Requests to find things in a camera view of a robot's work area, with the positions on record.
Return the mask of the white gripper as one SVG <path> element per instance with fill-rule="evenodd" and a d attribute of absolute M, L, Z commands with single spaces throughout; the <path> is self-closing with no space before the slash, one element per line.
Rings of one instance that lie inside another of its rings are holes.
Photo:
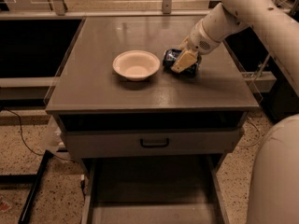
<path fill-rule="evenodd" d="M 179 45 L 182 52 L 179 54 L 171 70 L 181 73 L 197 62 L 197 55 L 206 55 L 219 46 L 220 41 L 210 38 L 204 29 L 203 20 L 197 22 Z"/>

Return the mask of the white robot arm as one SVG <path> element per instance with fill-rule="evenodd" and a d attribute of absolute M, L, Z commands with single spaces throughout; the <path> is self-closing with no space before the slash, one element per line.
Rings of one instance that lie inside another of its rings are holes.
<path fill-rule="evenodd" d="M 275 0 L 221 0 L 179 46 L 172 70 L 180 73 L 228 35 L 250 27 L 278 61 L 294 89 L 299 86 L 299 23 Z M 275 124 L 252 168 L 246 224 L 299 224 L 299 115 Z"/>

